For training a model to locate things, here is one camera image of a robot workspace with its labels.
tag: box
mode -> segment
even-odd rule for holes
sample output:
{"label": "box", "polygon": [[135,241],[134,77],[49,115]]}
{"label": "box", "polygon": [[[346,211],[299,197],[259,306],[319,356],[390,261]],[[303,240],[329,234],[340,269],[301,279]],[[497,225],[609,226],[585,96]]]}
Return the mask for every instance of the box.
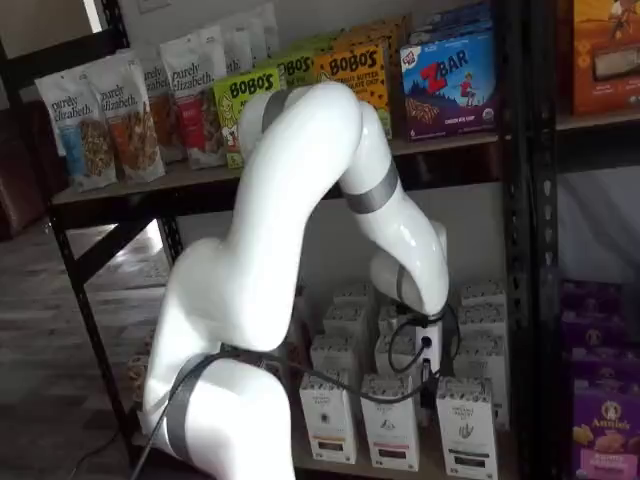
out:
{"label": "box", "polygon": [[454,360],[453,368],[459,377],[491,380],[496,428],[509,430],[509,377],[504,337],[484,335],[466,338]]}
{"label": "box", "polygon": [[[380,308],[380,314],[378,315],[378,331],[380,335],[391,335],[407,320],[409,320],[409,315],[399,313],[396,305],[384,305]],[[413,338],[415,336],[414,330],[407,327],[402,330],[400,335]]]}
{"label": "box", "polygon": [[401,49],[410,140],[491,130],[498,91],[490,30]]}
{"label": "box", "polygon": [[586,315],[622,316],[622,285],[564,280],[560,290],[560,306],[563,310]]}
{"label": "box", "polygon": [[478,2],[464,5],[459,8],[445,10],[417,19],[418,28],[416,31],[434,32],[443,28],[450,28],[456,25],[465,25],[491,18],[489,3]]}
{"label": "box", "polygon": [[256,68],[249,73],[216,80],[213,84],[229,168],[239,168],[244,165],[238,132],[238,122],[244,106],[258,93],[286,88],[284,71],[278,67]]}
{"label": "box", "polygon": [[458,322],[462,336],[471,333],[488,333],[507,336],[507,309],[505,305],[480,303],[458,308]]}
{"label": "box", "polygon": [[561,325],[567,347],[624,346],[629,336],[623,319],[617,315],[580,315],[565,310]]}
{"label": "box", "polygon": [[615,380],[574,380],[574,478],[638,478],[639,393],[637,384]]}
{"label": "box", "polygon": [[436,404],[447,475],[497,480],[491,382],[444,377]]}
{"label": "box", "polygon": [[573,113],[637,107],[640,19],[635,2],[573,2]]}
{"label": "box", "polygon": [[[322,369],[322,372],[343,383],[350,383],[346,370]],[[313,458],[356,463],[357,436],[347,392],[305,374],[300,386],[300,399]]]}
{"label": "box", "polygon": [[483,303],[506,305],[507,294],[502,282],[487,280],[463,286],[460,289],[460,303],[466,307]]}
{"label": "box", "polygon": [[640,381],[640,351],[628,348],[573,348],[571,377]]}
{"label": "box", "polygon": [[284,71],[287,88],[304,87],[315,83],[313,74],[313,58],[316,55],[313,48],[300,48],[278,54],[267,60],[262,66],[277,66]]}
{"label": "box", "polygon": [[354,46],[314,58],[313,71],[318,82],[344,83],[358,99],[376,109],[387,138],[391,138],[391,114],[384,42]]}
{"label": "box", "polygon": [[[389,344],[391,342],[390,335],[381,335],[376,344],[375,359],[376,370],[380,375],[392,375],[397,376],[389,365]],[[393,364],[396,368],[402,368],[407,365],[416,354],[415,341],[412,337],[398,335],[393,344]],[[411,370],[407,372],[407,375],[411,376],[413,386],[416,387],[422,383],[422,361],[418,360]],[[416,410],[416,418],[418,424],[422,427],[429,425],[429,419],[431,414],[426,408],[420,406],[420,395],[416,395],[414,398],[414,405]]]}
{"label": "box", "polygon": [[371,367],[371,349],[369,348],[369,326],[366,304],[332,305],[322,319],[324,331],[328,335],[351,336],[355,338],[356,356],[360,371],[369,371]]}
{"label": "box", "polygon": [[[396,398],[413,388],[411,377],[365,375],[362,390],[379,398]],[[393,405],[362,399],[371,463],[374,467],[418,471],[420,439],[414,402],[408,398]]]}
{"label": "box", "polygon": [[[353,336],[346,335],[316,335],[311,344],[311,363],[313,368],[329,368],[332,370],[346,370],[349,372],[350,386],[357,388],[362,379],[362,370],[357,355],[357,343]],[[360,401],[351,395],[352,411],[358,417]]]}

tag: purple box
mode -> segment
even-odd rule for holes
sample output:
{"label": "purple box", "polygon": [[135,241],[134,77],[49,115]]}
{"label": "purple box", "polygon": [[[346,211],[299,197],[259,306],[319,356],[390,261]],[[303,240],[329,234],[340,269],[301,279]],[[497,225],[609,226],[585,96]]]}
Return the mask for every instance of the purple box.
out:
{"label": "purple box", "polygon": [[640,351],[627,348],[573,348],[572,378],[640,381]]}
{"label": "purple box", "polygon": [[562,282],[560,305],[563,310],[581,315],[621,315],[622,285],[565,280]]}
{"label": "purple box", "polygon": [[567,347],[620,347],[628,340],[620,315],[562,313],[562,333]]}
{"label": "purple box", "polygon": [[572,434],[575,478],[635,480],[640,455],[640,386],[576,379]]}

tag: white robotic arm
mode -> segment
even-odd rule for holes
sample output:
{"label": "white robotic arm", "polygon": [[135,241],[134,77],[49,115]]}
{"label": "white robotic arm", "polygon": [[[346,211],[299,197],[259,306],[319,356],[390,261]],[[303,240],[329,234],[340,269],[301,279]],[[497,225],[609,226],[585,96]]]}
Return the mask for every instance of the white robotic arm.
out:
{"label": "white robotic arm", "polygon": [[[251,119],[258,118],[257,129]],[[258,130],[267,131],[256,141]],[[256,146],[242,174],[229,235],[191,245],[169,279],[145,384],[147,432],[177,379],[201,355],[217,352],[221,342],[254,351],[280,345],[306,222],[338,180],[363,232],[381,248],[371,267],[376,287],[428,316],[440,315],[446,302],[440,240],[402,189],[370,105],[327,82],[290,98],[257,97],[245,108],[240,132]],[[441,326],[430,329],[427,357],[436,370]],[[294,478],[289,404],[277,379],[219,360],[186,383],[156,446],[219,480],[256,478],[266,468],[271,478]]]}

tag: floor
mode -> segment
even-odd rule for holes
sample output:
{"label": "floor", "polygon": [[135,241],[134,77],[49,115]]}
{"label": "floor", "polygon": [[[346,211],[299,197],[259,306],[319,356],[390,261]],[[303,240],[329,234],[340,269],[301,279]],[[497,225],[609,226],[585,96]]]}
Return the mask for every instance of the floor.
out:
{"label": "floor", "polygon": [[[76,255],[108,228],[70,232]],[[168,265],[151,226],[87,284],[124,398],[126,363],[154,325]],[[53,234],[0,243],[0,480],[65,480],[115,432],[110,405]],[[120,441],[75,479],[126,478]]]}

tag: black shelf frame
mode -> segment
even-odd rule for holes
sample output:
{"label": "black shelf frame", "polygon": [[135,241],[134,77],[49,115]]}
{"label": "black shelf frame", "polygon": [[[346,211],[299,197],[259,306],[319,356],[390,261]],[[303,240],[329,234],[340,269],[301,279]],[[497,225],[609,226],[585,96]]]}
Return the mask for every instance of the black shelf frame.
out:
{"label": "black shelf frame", "polygon": [[[496,174],[473,174],[465,177],[459,173],[457,177],[454,175],[434,179],[429,172],[427,153],[407,155],[396,161],[407,190],[502,181],[509,331],[513,355],[512,411],[522,480],[548,478],[552,467],[549,457],[538,446],[540,440],[546,437],[541,436],[543,433],[538,421],[541,391],[533,381],[538,378],[536,361],[542,351],[540,342],[545,339],[544,336],[537,335],[540,329],[537,311],[541,298],[541,281],[536,266],[539,265],[539,249],[542,245],[537,236],[541,224],[538,218],[540,209],[536,205],[540,201],[539,187],[546,177],[532,169],[532,164],[535,163],[532,159],[546,151],[544,148],[548,148],[547,143],[538,145],[537,141],[546,132],[544,126],[550,120],[547,119],[546,123],[534,121],[538,113],[536,110],[535,115],[531,115],[530,112],[534,111],[532,103],[538,101],[540,95],[531,96],[526,93],[530,87],[527,68],[535,61],[531,55],[535,49],[531,48],[529,38],[534,35],[525,23],[525,18],[536,10],[533,0],[531,1],[530,6],[525,0],[493,2],[498,59],[496,63],[504,94],[497,115],[496,145],[501,157],[501,170]],[[135,412],[127,412],[124,408],[87,298],[85,284],[153,219],[159,221],[170,260],[175,261],[183,251],[176,217],[231,210],[238,180],[227,179],[71,203],[52,201],[44,172],[37,161],[37,145],[30,133],[29,120],[19,91],[32,85],[35,78],[101,58],[129,45],[118,1],[102,0],[102,5],[108,23],[108,28],[103,32],[13,59],[7,58],[0,44],[0,76],[7,90],[11,109],[18,120],[22,140],[32,159],[53,233],[71,280],[105,389],[133,462],[139,449],[133,445],[132,439],[139,425]],[[542,32],[537,32],[536,35],[542,35]],[[334,187],[325,198],[339,197],[340,192]],[[548,202],[554,198],[547,195]],[[114,223],[117,225],[109,234],[79,258],[74,257],[66,233],[68,229]]]}

